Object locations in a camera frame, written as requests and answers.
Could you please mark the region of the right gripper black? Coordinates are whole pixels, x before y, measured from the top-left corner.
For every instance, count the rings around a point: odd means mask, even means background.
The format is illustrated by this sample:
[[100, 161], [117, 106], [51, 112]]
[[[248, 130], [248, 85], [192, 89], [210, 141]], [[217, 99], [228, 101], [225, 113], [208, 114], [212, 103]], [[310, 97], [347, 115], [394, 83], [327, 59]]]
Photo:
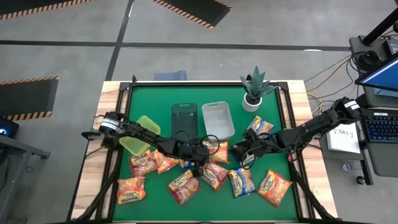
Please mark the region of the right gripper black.
[[239, 142], [232, 147], [232, 155], [237, 162], [241, 162], [246, 158], [245, 153], [249, 150], [249, 154], [255, 156], [263, 156], [264, 154], [273, 154], [277, 152], [277, 148], [271, 137], [258, 138], [256, 132], [249, 128], [244, 132], [244, 138], [251, 143]]

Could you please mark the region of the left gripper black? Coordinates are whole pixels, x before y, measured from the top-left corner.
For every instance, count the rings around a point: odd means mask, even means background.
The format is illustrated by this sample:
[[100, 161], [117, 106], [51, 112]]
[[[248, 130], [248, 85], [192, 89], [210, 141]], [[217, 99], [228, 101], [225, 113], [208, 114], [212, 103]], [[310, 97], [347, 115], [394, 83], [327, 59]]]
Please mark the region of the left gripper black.
[[[194, 163], [194, 170], [193, 170], [193, 175], [195, 177], [201, 177], [202, 176], [202, 169], [201, 169], [201, 164], [200, 162], [204, 161], [204, 155], [203, 155], [203, 144], [198, 143], [198, 144], [186, 144], [186, 143], [179, 143], [178, 144], [178, 152], [179, 152], [179, 159], [185, 160], [185, 161], [193, 161]], [[205, 150], [205, 158], [206, 160], [210, 160], [211, 156], [211, 150], [206, 147]]]

